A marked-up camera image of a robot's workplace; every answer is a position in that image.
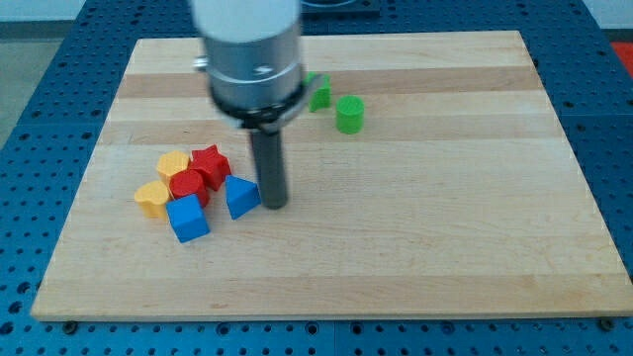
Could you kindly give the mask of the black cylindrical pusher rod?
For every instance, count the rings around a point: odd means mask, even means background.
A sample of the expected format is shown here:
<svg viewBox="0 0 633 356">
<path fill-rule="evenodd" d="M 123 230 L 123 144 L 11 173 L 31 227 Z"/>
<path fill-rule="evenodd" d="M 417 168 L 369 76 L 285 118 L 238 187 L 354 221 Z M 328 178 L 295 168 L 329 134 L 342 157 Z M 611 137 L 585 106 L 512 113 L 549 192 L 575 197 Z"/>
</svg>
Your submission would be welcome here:
<svg viewBox="0 0 633 356">
<path fill-rule="evenodd" d="M 279 132 L 252 131 L 249 138 L 261 204 L 267 209 L 281 209 L 288 203 L 282 136 Z"/>
</svg>

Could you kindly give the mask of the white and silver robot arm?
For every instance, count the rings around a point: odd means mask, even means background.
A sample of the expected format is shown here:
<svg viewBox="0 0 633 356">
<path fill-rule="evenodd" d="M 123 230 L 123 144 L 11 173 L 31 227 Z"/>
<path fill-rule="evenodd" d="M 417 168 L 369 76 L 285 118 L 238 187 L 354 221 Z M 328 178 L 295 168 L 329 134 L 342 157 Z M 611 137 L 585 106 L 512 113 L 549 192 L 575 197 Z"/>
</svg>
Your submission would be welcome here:
<svg viewBox="0 0 633 356">
<path fill-rule="evenodd" d="M 216 107 L 249 131 L 262 205 L 288 203 L 282 129 L 322 84 L 306 79 L 300 0 L 191 0 Z"/>
</svg>

